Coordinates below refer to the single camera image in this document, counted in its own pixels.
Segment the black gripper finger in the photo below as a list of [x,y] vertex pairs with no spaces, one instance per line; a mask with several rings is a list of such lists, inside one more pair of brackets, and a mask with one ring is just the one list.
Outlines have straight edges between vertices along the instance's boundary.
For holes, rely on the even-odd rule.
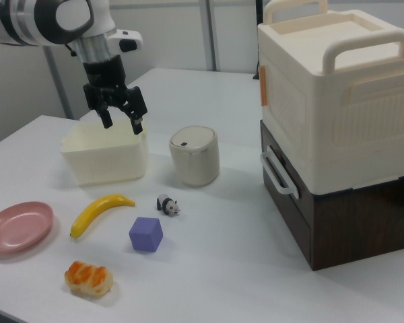
[[125,104],[123,112],[129,117],[133,133],[138,135],[143,131],[142,120],[146,114],[146,104],[139,87],[125,90]]
[[86,94],[86,100],[88,108],[95,111],[100,117],[103,127],[105,129],[110,128],[113,123],[108,111],[108,104],[104,101],[102,94]]

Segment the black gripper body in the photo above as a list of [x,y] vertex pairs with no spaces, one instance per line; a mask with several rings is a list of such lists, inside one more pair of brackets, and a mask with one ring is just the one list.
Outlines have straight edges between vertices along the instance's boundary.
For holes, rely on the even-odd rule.
[[100,63],[84,63],[88,82],[83,86],[90,110],[106,110],[108,106],[121,107],[134,112],[135,105],[126,86],[126,74],[119,56]]

